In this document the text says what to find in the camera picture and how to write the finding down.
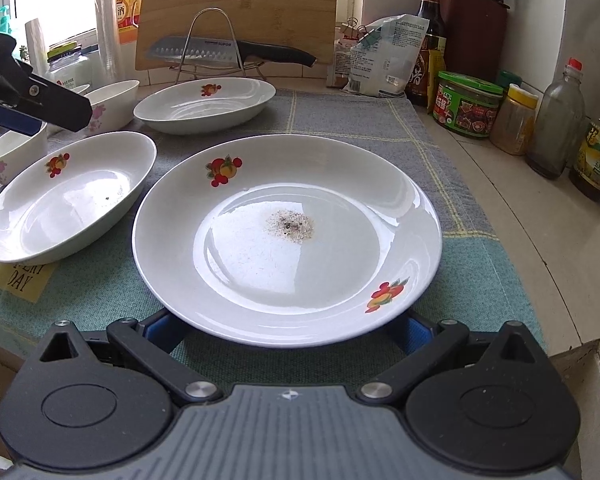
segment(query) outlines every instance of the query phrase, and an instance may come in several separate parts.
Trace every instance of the black knife handle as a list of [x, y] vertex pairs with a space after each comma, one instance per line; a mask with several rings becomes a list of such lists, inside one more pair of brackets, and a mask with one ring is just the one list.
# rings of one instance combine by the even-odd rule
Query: black knife handle
[[292, 46], [270, 45], [238, 40], [238, 50], [240, 51], [240, 57], [243, 61], [249, 56], [255, 56], [263, 61], [298, 63], [309, 67], [313, 66], [315, 63], [315, 56], [312, 56], [299, 48], [293, 48]]

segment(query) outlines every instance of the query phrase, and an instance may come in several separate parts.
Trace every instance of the placemat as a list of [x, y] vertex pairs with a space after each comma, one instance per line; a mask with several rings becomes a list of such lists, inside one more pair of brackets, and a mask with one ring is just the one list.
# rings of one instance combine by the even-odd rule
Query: placemat
[[[542, 341], [517, 273], [484, 212], [407, 99], [279, 91], [254, 120], [220, 134], [166, 136], [139, 121], [126, 129], [146, 133], [158, 148], [142, 196], [185, 158], [247, 136], [330, 137], [384, 157], [427, 193], [444, 231], [440, 269], [414, 306], [417, 312], [431, 320], [458, 319], [481, 331], [518, 319]], [[49, 139], [50, 153], [80, 138], [62, 131]], [[140, 201], [102, 238], [69, 258], [47, 266], [0, 264], [0, 345], [26, 356], [55, 320], [101, 330], [120, 317], [142, 319], [160, 309], [132, 256], [131, 229]], [[299, 350], [253, 348], [195, 330], [173, 354], [224, 387], [233, 382], [357, 386], [403, 357], [383, 330]]]

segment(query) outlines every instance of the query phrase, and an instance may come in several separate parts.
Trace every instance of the jar with yellow lid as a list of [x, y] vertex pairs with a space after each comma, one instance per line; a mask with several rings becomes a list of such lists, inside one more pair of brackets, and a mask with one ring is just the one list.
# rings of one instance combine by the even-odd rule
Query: jar with yellow lid
[[495, 124], [491, 142], [503, 152], [524, 155], [536, 122], [538, 98], [518, 85], [509, 85]]

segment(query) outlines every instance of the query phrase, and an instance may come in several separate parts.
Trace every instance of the knife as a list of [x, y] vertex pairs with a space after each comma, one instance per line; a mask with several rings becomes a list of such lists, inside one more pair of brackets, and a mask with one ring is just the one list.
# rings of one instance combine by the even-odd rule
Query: knife
[[[186, 41], [187, 38], [184, 36], [166, 36], [152, 44], [146, 56], [150, 59], [161, 59], [179, 63]], [[298, 63], [309, 67], [315, 63], [315, 56], [291, 46], [241, 40], [237, 40], [237, 44], [242, 62], [250, 59], [261, 59], [276, 63]], [[211, 64], [238, 64], [232, 40], [211, 40], [209, 38], [194, 37], [191, 37], [189, 40], [185, 61]]]

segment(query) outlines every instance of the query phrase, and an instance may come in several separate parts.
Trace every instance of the yellow label patch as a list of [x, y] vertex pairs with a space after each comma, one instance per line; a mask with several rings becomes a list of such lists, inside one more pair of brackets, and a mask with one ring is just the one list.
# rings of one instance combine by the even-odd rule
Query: yellow label patch
[[46, 265], [0, 264], [0, 288], [36, 303], [58, 263]]

